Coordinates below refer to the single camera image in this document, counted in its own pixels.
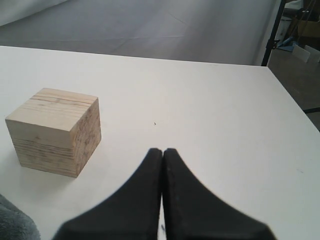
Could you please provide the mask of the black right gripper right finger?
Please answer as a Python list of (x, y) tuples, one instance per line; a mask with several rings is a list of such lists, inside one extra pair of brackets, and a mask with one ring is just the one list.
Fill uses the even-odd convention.
[(178, 151), (163, 154), (162, 203), (168, 240), (273, 240), (270, 228), (208, 190)]

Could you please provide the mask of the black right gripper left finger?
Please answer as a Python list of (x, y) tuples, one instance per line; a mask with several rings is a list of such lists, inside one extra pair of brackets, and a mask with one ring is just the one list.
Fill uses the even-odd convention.
[(66, 221), (55, 240), (156, 240), (163, 153), (151, 148), (133, 175), (110, 197)]

